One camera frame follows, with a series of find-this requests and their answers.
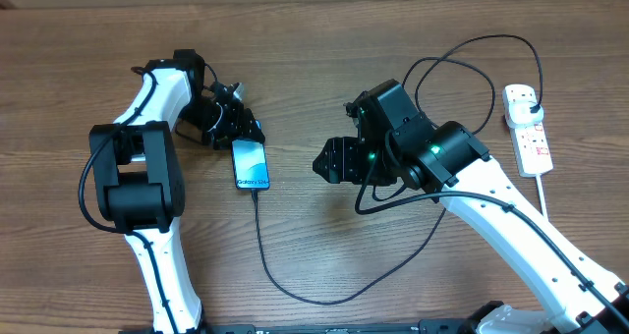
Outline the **white charger plug adapter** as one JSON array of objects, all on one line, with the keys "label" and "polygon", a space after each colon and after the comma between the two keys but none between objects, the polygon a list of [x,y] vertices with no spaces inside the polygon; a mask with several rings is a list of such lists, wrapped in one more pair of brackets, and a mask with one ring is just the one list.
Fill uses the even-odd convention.
[{"label": "white charger plug adapter", "polygon": [[505,111],[506,124],[511,129],[523,129],[534,124],[540,123],[544,117],[544,111],[540,107],[536,112],[532,109],[536,105],[533,102],[508,101]]}]

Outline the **white power strip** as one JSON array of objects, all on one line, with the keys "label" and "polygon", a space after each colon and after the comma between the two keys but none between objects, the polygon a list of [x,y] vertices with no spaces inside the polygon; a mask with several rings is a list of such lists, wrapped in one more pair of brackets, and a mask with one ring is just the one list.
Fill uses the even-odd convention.
[{"label": "white power strip", "polygon": [[[535,90],[525,84],[510,84],[502,91],[504,110],[508,101],[528,101],[537,105]],[[541,176],[553,169],[543,121],[523,129],[509,128],[519,174],[522,177]]]}]

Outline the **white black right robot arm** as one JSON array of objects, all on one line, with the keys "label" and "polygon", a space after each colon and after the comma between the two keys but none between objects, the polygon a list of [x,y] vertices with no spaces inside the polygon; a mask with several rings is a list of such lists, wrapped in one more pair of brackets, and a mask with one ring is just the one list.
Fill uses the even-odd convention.
[{"label": "white black right robot arm", "polygon": [[488,148],[461,124],[436,128],[402,84],[388,80],[346,106],[356,137],[329,139],[313,162],[331,184],[402,181],[470,225],[542,308],[479,308],[462,333],[625,333],[628,287],[571,244],[516,189]]}]

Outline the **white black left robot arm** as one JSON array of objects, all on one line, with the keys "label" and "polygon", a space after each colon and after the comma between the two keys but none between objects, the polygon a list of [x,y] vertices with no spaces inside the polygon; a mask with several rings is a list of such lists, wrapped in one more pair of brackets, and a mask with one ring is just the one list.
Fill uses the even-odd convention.
[{"label": "white black left robot arm", "polygon": [[86,211],[86,179],[94,178],[105,219],[93,227],[119,234],[133,251],[150,298],[151,333],[205,333],[208,325],[181,242],[186,192],[173,136],[181,122],[200,131],[200,144],[234,150],[261,147],[265,136],[242,102],[242,85],[206,84],[213,71],[193,49],[150,60],[135,73],[143,85],[113,123],[89,132],[90,157],[80,176],[78,202]]}]

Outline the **black smartphone lit screen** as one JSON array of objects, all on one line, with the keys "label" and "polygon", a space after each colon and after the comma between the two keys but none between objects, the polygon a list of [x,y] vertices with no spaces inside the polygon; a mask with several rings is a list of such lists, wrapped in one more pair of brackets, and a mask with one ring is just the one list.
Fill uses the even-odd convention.
[{"label": "black smartphone lit screen", "polygon": [[270,178],[264,145],[236,139],[232,142],[235,185],[239,190],[268,190]]}]

